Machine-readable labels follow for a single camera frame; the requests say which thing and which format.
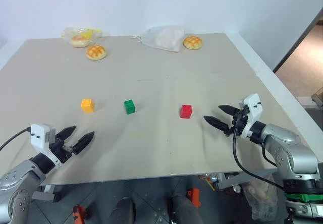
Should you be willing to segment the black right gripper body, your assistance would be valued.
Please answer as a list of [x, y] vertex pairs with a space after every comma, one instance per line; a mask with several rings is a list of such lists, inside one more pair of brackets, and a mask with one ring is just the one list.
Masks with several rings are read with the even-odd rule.
[[230, 127], [231, 129], [231, 134], [234, 133], [234, 130], [237, 129], [237, 135], [240, 136], [242, 134], [242, 131], [244, 130], [247, 121], [248, 121], [248, 116], [247, 114], [249, 113], [249, 110], [247, 108], [240, 109], [239, 112], [232, 116], [232, 124], [233, 126]]

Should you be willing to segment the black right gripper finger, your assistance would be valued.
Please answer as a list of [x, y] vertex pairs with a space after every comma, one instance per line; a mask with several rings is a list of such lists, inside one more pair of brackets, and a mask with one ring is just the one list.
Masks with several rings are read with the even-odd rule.
[[203, 116], [203, 118], [207, 123], [222, 131], [224, 134], [231, 134], [231, 129], [229, 128], [228, 124], [223, 123], [218, 118], [212, 116]]
[[228, 115], [234, 116], [239, 112], [238, 108], [230, 105], [219, 105], [219, 108]]

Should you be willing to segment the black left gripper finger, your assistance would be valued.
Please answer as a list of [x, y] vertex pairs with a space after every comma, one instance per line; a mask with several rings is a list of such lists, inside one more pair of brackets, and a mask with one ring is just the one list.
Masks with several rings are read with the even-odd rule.
[[62, 129], [56, 134], [56, 142], [64, 142], [73, 134], [76, 128], [76, 126], [70, 126]]
[[78, 155], [93, 139], [94, 137], [94, 131], [85, 134], [83, 137], [81, 137], [78, 142], [72, 147], [72, 152], [75, 155]]

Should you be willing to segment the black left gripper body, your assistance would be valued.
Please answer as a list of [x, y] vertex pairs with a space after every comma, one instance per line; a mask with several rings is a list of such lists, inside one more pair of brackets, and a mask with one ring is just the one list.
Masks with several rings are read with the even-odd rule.
[[49, 145], [51, 152], [59, 159], [61, 163], [65, 163], [71, 158], [74, 152], [73, 146], [66, 146], [65, 142], [61, 139], [56, 139], [55, 143]]

